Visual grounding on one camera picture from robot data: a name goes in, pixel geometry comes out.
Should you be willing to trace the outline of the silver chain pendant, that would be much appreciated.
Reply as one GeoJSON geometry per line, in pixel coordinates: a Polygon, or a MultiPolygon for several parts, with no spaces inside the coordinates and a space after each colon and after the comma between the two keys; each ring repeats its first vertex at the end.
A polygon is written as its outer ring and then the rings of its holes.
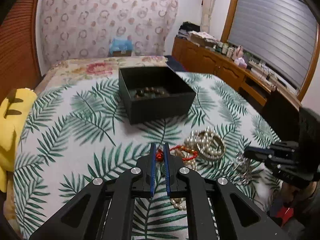
{"type": "Polygon", "coordinates": [[[248,185],[252,180],[251,160],[244,157],[243,153],[238,153],[233,163],[234,169],[239,173],[238,184],[248,185]]]}

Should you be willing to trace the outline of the silver cuff bangle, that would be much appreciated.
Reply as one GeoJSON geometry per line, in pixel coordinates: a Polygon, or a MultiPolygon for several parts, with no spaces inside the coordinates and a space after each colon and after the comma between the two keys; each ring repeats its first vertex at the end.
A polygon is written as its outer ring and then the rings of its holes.
{"type": "Polygon", "coordinates": [[[217,133],[201,131],[197,134],[195,140],[200,158],[212,162],[225,155],[225,143],[217,133]]]}

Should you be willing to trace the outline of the black square jewelry box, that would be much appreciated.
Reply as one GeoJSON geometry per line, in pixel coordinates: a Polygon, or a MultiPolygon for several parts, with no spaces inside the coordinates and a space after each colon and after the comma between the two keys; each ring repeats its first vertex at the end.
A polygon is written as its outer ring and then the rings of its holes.
{"type": "Polygon", "coordinates": [[[169,67],[118,70],[119,94],[130,124],[186,115],[195,91],[169,67]]]}

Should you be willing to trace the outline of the green leaf print tablecloth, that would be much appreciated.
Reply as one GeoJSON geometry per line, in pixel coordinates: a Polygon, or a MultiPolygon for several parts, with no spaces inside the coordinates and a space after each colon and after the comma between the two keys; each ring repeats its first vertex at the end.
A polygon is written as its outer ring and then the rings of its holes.
{"type": "Polygon", "coordinates": [[[92,179],[117,178],[147,154],[150,145],[181,145],[192,131],[210,128],[226,146],[216,162],[192,161],[205,178],[224,176],[262,210],[281,181],[251,162],[252,180],[238,184],[236,155],[248,145],[279,140],[262,116],[234,89],[210,74],[181,73],[195,91],[186,116],[131,125],[120,100],[118,76],[81,80],[42,92],[26,119],[14,171],[14,203],[23,239],[92,179]]]}

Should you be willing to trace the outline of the pink bunny figurine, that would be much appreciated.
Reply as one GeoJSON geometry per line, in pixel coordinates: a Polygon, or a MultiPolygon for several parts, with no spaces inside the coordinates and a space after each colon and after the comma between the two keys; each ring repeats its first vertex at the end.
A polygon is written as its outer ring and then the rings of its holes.
{"type": "Polygon", "coordinates": [[[238,58],[241,58],[243,56],[243,46],[238,46],[238,48],[236,48],[234,50],[232,59],[235,61],[238,58]]]}

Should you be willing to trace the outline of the wooden sideboard cabinet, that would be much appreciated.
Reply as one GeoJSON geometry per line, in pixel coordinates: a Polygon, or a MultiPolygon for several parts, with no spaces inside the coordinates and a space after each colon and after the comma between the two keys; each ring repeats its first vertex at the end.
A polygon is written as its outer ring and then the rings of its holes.
{"type": "Polygon", "coordinates": [[[237,66],[231,59],[176,37],[172,56],[187,71],[213,74],[219,77],[244,97],[257,111],[266,104],[274,106],[276,100],[299,109],[302,104],[297,97],[281,83],[271,77],[271,73],[257,67],[246,69],[237,66]]]}

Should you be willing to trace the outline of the grey window blind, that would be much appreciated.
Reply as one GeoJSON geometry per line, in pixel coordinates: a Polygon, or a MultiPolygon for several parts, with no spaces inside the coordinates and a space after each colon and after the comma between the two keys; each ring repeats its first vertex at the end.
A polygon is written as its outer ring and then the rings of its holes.
{"type": "Polygon", "coordinates": [[[238,0],[228,42],[242,46],[300,88],[316,36],[317,21],[303,0],[238,0]]]}

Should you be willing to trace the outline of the yellow plush toy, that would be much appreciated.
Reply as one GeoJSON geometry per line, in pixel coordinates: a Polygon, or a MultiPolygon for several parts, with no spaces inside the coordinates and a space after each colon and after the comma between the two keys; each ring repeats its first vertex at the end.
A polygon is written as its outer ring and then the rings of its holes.
{"type": "Polygon", "coordinates": [[[1,192],[7,191],[7,173],[14,171],[15,153],[27,116],[37,99],[29,88],[13,89],[1,102],[1,192]]]}

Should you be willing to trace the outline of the pile of papers and clothes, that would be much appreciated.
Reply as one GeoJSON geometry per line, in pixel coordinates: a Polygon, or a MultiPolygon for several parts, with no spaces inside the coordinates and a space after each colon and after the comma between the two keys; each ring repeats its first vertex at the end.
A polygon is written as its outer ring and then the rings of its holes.
{"type": "Polygon", "coordinates": [[[213,48],[213,46],[219,43],[215,37],[207,32],[201,32],[200,26],[191,22],[183,22],[176,37],[190,41],[199,47],[213,48]]]}

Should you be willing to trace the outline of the floral bedspread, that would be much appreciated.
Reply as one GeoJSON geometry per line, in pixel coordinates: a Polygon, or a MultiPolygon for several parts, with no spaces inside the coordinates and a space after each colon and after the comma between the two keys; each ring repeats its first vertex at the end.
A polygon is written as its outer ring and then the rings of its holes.
{"type": "Polygon", "coordinates": [[[35,88],[40,94],[50,87],[75,84],[80,80],[111,77],[119,68],[127,67],[166,67],[168,59],[164,56],[124,56],[104,59],[66,60],[54,64],[35,88]]]}

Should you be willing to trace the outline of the blue plastic bag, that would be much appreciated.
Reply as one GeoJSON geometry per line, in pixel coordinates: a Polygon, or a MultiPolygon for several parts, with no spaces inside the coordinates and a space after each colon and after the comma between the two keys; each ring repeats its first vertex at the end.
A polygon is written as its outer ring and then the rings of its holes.
{"type": "Polygon", "coordinates": [[[109,47],[110,54],[112,56],[120,55],[131,55],[132,54],[132,41],[131,40],[120,40],[114,38],[109,47]]]}

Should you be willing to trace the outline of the brown wooden wardrobe door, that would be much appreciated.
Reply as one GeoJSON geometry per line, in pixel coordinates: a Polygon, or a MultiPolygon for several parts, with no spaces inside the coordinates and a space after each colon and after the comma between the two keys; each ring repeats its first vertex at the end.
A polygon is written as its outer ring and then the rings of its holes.
{"type": "Polygon", "coordinates": [[[1,0],[1,100],[15,88],[35,88],[42,80],[36,48],[39,0],[1,0]]]}

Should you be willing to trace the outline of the patterned lace curtain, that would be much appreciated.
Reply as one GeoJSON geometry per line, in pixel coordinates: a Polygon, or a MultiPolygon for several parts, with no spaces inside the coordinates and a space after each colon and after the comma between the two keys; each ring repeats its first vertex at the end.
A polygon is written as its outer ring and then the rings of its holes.
{"type": "Polygon", "coordinates": [[[164,55],[177,11],[178,0],[42,0],[44,62],[107,57],[114,40],[137,56],[164,55]]]}

